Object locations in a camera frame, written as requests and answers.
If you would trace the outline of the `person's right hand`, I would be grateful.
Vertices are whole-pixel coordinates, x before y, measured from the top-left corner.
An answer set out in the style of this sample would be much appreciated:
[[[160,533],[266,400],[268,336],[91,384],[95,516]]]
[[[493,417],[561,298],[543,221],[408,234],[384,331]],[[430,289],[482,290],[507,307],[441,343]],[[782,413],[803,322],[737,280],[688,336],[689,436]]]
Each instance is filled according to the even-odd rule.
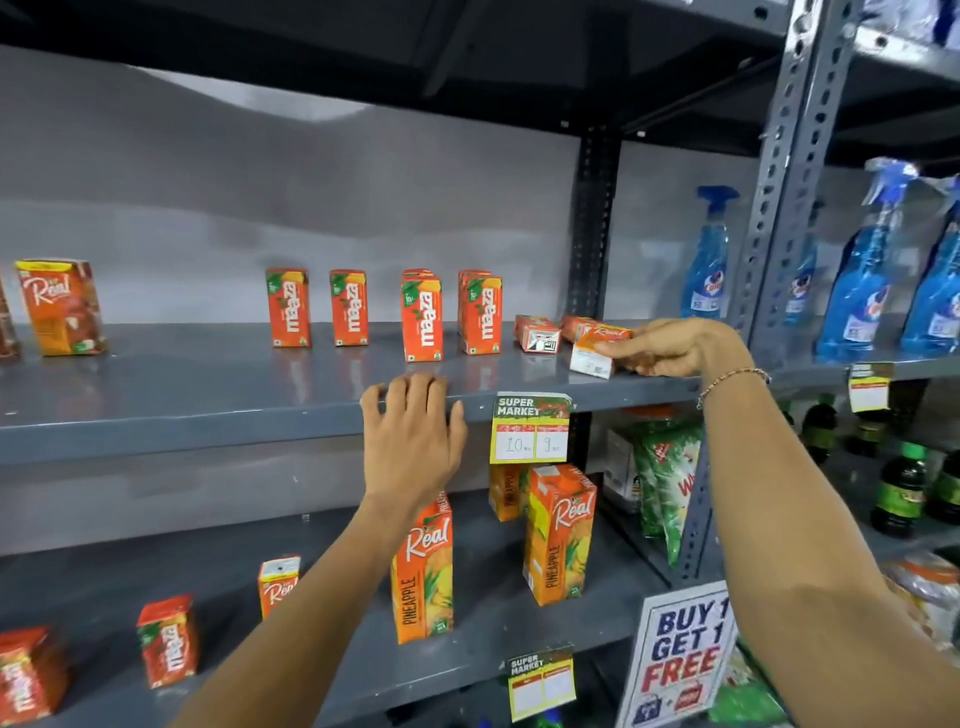
[[[736,330],[723,321],[700,318],[651,321],[635,330],[629,340],[598,344],[598,353],[620,358],[672,358],[678,377],[701,376],[707,383],[740,370],[753,370],[755,362]]]

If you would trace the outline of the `small orange white juice carton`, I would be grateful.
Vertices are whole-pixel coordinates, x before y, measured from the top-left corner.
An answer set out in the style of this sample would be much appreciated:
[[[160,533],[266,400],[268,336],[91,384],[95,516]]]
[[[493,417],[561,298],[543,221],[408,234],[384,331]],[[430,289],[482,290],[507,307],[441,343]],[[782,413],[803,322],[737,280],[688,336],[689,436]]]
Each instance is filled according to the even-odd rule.
[[[576,335],[572,345],[569,369],[573,373],[609,380],[616,365],[615,360],[597,351],[598,344],[629,340],[634,334],[630,328],[603,323],[585,325]]]
[[[589,317],[563,316],[560,334],[565,341],[574,346],[579,345],[584,338],[587,345],[610,340],[608,328],[602,322]]]
[[[517,314],[513,337],[527,355],[556,356],[562,342],[562,329],[546,317]]]
[[[298,584],[301,571],[302,557],[299,554],[270,559],[260,565],[257,587],[262,620],[266,620]]]

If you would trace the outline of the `person's right forearm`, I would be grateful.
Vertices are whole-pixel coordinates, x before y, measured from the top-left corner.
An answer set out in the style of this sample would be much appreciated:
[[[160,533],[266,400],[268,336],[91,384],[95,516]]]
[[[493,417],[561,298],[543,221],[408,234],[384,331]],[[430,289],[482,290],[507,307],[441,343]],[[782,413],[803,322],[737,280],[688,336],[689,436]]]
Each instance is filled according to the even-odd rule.
[[[886,585],[842,498],[762,376],[703,399],[739,628],[798,728],[960,728],[960,670]]]

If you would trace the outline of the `person's left forearm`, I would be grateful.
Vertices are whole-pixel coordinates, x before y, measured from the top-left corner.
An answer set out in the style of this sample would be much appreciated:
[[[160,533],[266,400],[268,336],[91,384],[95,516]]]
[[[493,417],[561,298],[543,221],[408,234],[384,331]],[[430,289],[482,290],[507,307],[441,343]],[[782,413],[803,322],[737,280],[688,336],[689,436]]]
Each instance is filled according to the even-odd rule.
[[[292,593],[167,728],[312,728],[402,540],[433,495],[367,495]]]

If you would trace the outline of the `yellow shelf price tag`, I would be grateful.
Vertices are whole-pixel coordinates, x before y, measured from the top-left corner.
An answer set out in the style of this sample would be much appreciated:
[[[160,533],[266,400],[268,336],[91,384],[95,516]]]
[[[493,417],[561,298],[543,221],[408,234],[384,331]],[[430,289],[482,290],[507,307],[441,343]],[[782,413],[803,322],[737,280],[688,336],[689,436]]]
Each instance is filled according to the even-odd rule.
[[[850,365],[847,376],[847,398],[851,412],[887,411],[890,388],[895,373],[892,362],[857,362]]]
[[[531,465],[567,461],[573,410],[568,394],[498,392],[491,410],[488,462]]]
[[[562,646],[506,661],[510,721],[521,722],[577,699],[573,651]]]

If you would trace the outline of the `tall orange pineapple juice carton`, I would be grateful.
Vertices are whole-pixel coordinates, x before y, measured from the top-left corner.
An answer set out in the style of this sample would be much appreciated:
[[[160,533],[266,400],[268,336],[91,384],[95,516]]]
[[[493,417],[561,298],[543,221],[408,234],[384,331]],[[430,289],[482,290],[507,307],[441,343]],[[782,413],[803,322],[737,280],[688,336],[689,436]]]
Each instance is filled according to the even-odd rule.
[[[391,606],[400,645],[454,627],[452,524],[450,501],[441,491],[419,513],[392,559]]]
[[[596,497],[594,482],[575,465],[532,469],[523,577],[539,606],[582,595]]]
[[[488,503],[500,523],[525,518],[529,504],[531,464],[490,464]]]

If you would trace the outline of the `white cardboard box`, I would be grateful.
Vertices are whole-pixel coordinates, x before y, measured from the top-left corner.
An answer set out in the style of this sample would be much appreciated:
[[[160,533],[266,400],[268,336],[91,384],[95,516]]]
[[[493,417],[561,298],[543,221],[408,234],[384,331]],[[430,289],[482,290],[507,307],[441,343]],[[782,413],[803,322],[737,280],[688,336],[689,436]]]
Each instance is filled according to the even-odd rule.
[[[616,508],[633,514],[642,505],[642,483],[638,475],[636,450],[629,433],[616,428],[606,430],[604,489]]]

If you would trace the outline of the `green detergent powder packet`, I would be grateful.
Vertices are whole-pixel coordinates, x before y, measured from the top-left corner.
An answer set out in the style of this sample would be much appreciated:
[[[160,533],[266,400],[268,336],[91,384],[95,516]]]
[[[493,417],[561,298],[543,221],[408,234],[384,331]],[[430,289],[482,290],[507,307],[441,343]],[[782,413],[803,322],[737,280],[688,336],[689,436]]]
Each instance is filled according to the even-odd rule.
[[[641,528],[663,543],[670,567],[679,561],[703,432],[701,419],[679,418],[643,422],[634,435]]]

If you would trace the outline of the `grey metal shelf rack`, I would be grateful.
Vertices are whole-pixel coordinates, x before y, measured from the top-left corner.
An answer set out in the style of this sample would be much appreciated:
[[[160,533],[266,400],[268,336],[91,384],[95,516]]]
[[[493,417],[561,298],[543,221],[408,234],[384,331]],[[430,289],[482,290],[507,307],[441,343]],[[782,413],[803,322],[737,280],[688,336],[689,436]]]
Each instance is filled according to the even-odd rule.
[[[83,193],[134,213],[213,213],[240,242],[239,224],[280,224],[279,180],[351,118],[416,113],[426,123],[491,124],[510,139],[609,142],[621,107],[639,106],[646,78],[666,66],[760,56],[777,62],[793,0],[0,0],[0,126],[14,121],[15,61],[53,73],[55,100],[84,113],[81,132],[106,133],[134,112],[164,137],[147,160],[106,151],[74,161],[65,134],[28,152],[0,130],[0,183],[48,171],[40,192]],[[203,96],[157,76],[184,75],[366,105],[311,121]],[[396,322],[370,353],[329,345],[283,353],[267,324],[116,322],[107,355],[0,369],[0,465],[216,452],[359,434],[357,399],[402,370]]]
[[[789,335],[785,323],[787,279],[779,281],[779,275],[787,276],[795,268],[799,254],[794,238],[800,236],[800,227],[807,224],[814,194],[824,166],[834,130],[835,115],[843,93],[851,56],[852,36],[846,27],[856,27],[862,0],[817,0],[819,11],[812,22],[815,30],[812,39],[805,40],[799,52],[801,74],[799,103],[794,110],[794,131],[790,137],[789,158],[784,175],[783,188],[777,199],[777,211],[770,234],[769,250],[763,269],[762,285],[758,301],[750,318],[750,332],[737,333],[746,344],[754,362],[752,371],[761,375],[770,391],[769,378],[761,371],[776,369],[786,358],[786,339]],[[704,383],[701,376],[701,404],[713,388]],[[714,515],[712,467],[709,455],[708,430],[705,425],[705,464],[709,469],[707,483],[711,499],[711,523],[717,531]],[[726,578],[724,552],[724,577]]]

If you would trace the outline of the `dark green-capped cleaner bottle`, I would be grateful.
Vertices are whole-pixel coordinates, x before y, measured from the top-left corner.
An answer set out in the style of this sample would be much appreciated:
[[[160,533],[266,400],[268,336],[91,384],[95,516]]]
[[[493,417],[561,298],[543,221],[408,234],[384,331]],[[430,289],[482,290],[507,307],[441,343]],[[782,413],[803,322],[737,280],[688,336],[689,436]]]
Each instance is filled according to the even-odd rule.
[[[903,442],[898,454],[882,466],[870,511],[874,530],[900,540],[913,536],[927,499],[926,458],[923,445]]]
[[[800,440],[818,466],[827,462],[834,447],[838,427],[835,400],[835,394],[820,394],[801,422]]]
[[[846,438],[846,451],[867,458],[877,457],[888,430],[890,411],[869,410],[856,413],[856,424]]]
[[[960,527],[960,448],[943,458],[930,487],[925,512],[937,521]]]

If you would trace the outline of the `red apple juice carton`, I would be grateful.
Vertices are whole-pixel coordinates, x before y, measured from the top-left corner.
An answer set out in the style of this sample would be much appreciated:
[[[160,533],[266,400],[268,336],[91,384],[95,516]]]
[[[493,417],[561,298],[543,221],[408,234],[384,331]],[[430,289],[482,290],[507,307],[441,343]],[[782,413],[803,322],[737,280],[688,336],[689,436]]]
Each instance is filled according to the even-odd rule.
[[[42,357],[99,356],[109,349],[89,261],[21,259],[14,269]]]

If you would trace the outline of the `green plastic packet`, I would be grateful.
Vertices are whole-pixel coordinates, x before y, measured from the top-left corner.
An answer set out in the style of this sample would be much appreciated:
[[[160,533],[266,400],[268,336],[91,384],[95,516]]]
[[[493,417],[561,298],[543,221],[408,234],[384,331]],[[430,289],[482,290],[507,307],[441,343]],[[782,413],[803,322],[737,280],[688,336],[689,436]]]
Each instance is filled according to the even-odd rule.
[[[791,726],[786,708],[747,645],[738,640],[707,720],[726,728]]]

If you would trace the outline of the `clear plastic wrapped pack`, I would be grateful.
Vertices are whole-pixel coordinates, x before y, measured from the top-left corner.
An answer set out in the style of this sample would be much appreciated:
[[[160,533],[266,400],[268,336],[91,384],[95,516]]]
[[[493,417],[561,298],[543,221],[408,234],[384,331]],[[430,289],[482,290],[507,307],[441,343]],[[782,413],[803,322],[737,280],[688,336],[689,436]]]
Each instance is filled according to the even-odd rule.
[[[918,632],[960,670],[960,567],[928,550],[880,567]]]

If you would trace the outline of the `dark brown juice carton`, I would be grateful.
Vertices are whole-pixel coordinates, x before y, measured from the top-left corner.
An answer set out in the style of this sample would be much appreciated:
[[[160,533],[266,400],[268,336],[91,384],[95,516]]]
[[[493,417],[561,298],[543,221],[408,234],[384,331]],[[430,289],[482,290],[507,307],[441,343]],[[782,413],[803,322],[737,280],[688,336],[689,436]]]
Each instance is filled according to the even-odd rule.
[[[9,309],[2,280],[0,280],[0,361],[17,359],[21,348],[13,318]]]

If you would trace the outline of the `blue white wrapped pack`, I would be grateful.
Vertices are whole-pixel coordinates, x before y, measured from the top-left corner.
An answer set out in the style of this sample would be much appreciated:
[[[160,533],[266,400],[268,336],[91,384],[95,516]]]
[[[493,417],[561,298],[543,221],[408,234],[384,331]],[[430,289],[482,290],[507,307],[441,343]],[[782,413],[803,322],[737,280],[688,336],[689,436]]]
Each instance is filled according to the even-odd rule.
[[[960,52],[960,0],[863,0],[862,18],[875,30]]]

